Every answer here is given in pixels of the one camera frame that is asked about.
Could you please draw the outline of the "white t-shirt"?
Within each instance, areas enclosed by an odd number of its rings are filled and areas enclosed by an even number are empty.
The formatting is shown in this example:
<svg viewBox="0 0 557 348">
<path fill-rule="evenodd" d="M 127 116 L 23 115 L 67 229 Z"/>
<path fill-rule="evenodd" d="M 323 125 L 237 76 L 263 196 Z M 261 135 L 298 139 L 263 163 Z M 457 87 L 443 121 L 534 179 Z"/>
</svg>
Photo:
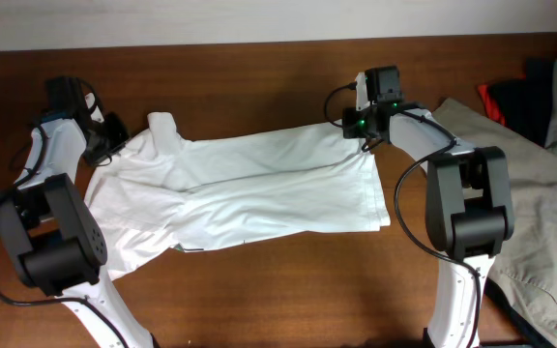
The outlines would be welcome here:
<svg viewBox="0 0 557 348">
<path fill-rule="evenodd" d="M 85 194 L 112 278 L 171 248 L 210 251 L 391 222 L 374 157 L 331 125 L 192 141 L 169 113 L 148 121 Z"/>
</svg>

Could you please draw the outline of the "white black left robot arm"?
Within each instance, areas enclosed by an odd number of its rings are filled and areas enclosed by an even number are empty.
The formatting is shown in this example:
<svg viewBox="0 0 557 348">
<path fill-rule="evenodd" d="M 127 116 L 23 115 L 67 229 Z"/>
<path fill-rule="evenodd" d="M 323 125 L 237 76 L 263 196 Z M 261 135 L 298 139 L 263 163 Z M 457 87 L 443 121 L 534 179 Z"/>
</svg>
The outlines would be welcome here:
<svg viewBox="0 0 557 348">
<path fill-rule="evenodd" d="M 103 232 L 74 184 L 78 164 L 108 165 L 130 134 L 105 113 L 91 84 L 58 76 L 45 84 L 48 106 L 34 122 L 22 172 L 0 192 L 0 239 L 20 281 L 44 298 L 0 300 L 19 307 L 64 305 L 101 347 L 155 347 L 133 317 L 106 263 Z"/>
</svg>

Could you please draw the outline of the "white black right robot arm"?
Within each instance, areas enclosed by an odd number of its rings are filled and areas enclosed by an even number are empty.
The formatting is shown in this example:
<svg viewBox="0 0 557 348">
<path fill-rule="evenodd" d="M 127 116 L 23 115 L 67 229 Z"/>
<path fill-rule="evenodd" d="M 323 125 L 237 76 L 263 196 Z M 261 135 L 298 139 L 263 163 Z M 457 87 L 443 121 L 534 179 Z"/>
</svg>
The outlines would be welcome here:
<svg viewBox="0 0 557 348">
<path fill-rule="evenodd" d="M 356 94 L 344 110 L 346 138 L 363 151 L 387 143 L 413 159 L 399 177 L 400 194 L 410 174 L 426 174 L 425 230 L 418 248 L 439 261 L 434 312 L 424 329 L 429 347 L 478 347 L 484 286 L 502 244 L 514 230 L 505 153 L 460 139 L 416 102 L 407 102 L 395 66 L 360 72 L 347 89 Z"/>
</svg>

